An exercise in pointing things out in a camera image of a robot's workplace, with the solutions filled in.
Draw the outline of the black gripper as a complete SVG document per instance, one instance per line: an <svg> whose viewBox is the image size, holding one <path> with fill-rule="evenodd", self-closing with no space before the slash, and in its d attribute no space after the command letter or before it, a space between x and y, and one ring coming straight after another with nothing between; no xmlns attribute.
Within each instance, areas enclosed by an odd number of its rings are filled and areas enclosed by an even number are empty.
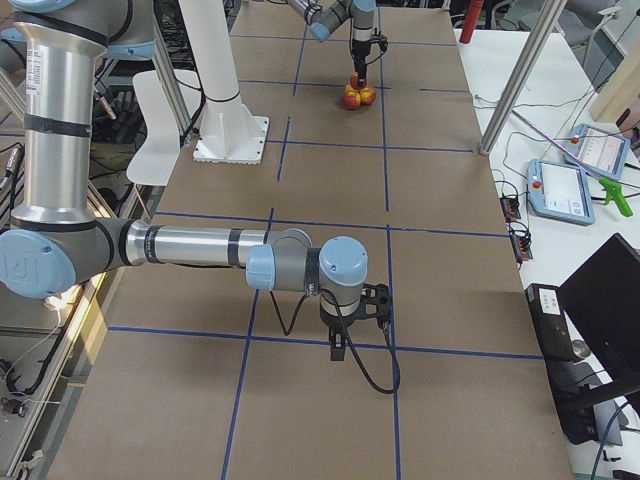
<svg viewBox="0 0 640 480"><path fill-rule="evenodd" d="M367 57L371 52L369 40L352 39L350 41L350 53L355 69L355 88L363 89L367 86L367 78L360 75L367 74Z"/></svg>
<svg viewBox="0 0 640 480"><path fill-rule="evenodd" d="M329 330L330 360L343 361L345 357L344 330L356 321L365 320L366 308L359 302L342 307L328 294L321 294L320 318Z"/></svg>

